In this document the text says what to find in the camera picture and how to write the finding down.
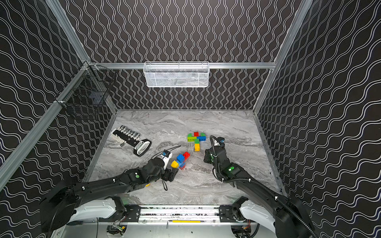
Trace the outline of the yellow small lego brick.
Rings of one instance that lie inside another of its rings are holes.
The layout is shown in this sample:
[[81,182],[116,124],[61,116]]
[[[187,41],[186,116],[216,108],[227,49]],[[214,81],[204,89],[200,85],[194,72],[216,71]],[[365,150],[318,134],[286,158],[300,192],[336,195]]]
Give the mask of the yellow small lego brick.
[[178,163],[177,161],[173,161],[173,162],[171,163],[171,167],[172,167],[172,168],[178,168],[178,167],[179,167],[179,163]]

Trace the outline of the red long lego brick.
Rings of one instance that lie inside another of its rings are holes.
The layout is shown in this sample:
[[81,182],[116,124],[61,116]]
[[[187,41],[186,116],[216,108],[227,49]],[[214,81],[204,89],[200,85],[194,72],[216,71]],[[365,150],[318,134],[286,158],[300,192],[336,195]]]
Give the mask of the red long lego brick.
[[189,159],[189,157],[190,157],[190,153],[185,152],[185,153],[183,154],[183,156],[184,156],[185,160],[187,160],[187,159]]

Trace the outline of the lime green long lego brick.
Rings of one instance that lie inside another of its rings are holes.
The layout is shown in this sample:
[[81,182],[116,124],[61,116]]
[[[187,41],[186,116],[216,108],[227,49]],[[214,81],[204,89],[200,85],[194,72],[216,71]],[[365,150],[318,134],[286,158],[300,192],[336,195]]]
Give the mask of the lime green long lego brick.
[[197,140],[197,139],[198,139],[197,136],[189,136],[189,137],[187,137],[187,141],[188,141],[188,142],[194,142],[194,141]]

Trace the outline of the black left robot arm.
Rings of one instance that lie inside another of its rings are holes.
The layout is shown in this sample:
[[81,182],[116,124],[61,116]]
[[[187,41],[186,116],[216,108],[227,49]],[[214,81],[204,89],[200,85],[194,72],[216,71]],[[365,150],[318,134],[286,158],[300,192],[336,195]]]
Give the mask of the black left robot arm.
[[91,182],[61,181],[40,201],[40,225],[44,233],[52,232],[67,224],[79,206],[114,194],[129,193],[162,179],[173,181],[177,168],[165,168],[161,158],[154,158],[142,168]]

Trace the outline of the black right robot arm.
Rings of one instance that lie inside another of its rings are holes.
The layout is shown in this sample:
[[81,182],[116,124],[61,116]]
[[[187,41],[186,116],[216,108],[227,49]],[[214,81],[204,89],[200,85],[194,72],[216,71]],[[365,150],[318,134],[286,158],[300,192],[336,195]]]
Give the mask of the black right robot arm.
[[217,180],[243,191],[232,205],[233,219],[254,221],[278,238],[316,238],[315,228],[301,200],[287,198],[254,179],[246,169],[227,157],[224,138],[210,136],[211,148],[204,162],[213,166]]

